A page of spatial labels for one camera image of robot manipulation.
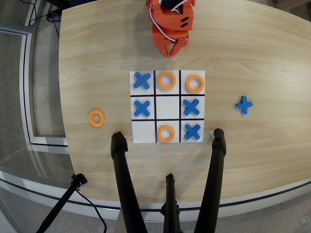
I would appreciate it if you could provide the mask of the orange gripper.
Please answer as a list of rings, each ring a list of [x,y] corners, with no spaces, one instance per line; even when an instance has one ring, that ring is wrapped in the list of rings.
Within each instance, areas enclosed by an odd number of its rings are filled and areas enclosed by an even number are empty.
[[[189,32],[188,31],[178,31],[172,29],[166,29],[160,27],[160,29],[153,24],[152,34],[154,44],[157,46],[158,50],[165,57],[173,57],[179,53],[179,51],[189,43]],[[170,46],[173,43],[170,54],[168,53],[167,46]]]

